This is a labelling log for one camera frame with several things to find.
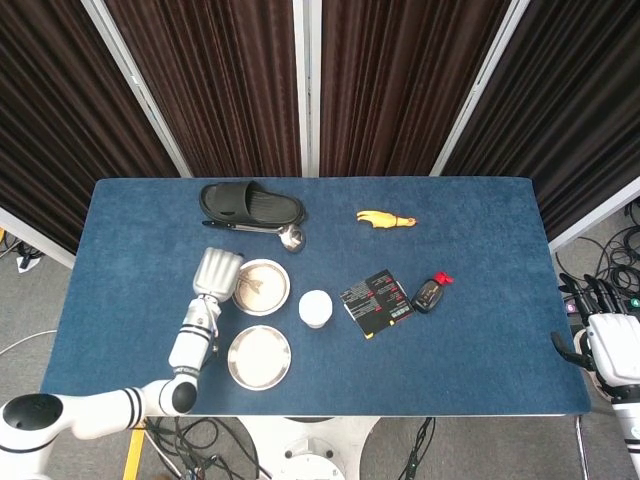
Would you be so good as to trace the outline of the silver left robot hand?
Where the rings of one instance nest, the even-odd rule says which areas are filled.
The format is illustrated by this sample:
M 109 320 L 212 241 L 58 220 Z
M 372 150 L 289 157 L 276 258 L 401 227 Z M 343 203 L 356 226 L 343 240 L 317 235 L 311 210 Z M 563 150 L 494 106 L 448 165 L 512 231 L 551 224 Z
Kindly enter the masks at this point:
M 244 262 L 241 254 L 207 247 L 193 279 L 194 292 L 213 297 L 219 303 L 226 302 L 236 289 Z

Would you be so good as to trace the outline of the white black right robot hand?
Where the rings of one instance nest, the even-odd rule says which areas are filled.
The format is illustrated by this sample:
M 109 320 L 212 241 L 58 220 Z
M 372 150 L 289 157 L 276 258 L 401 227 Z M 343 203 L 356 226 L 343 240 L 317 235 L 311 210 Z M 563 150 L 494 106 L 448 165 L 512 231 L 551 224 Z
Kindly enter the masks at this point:
M 622 388 L 639 384 L 639 319 L 611 283 L 586 274 L 587 291 L 565 273 L 559 278 L 560 290 L 575 300 L 587 350 L 570 351 L 560 333 L 553 332 L 555 350 L 565 361 L 595 373 L 605 391 L 620 397 Z

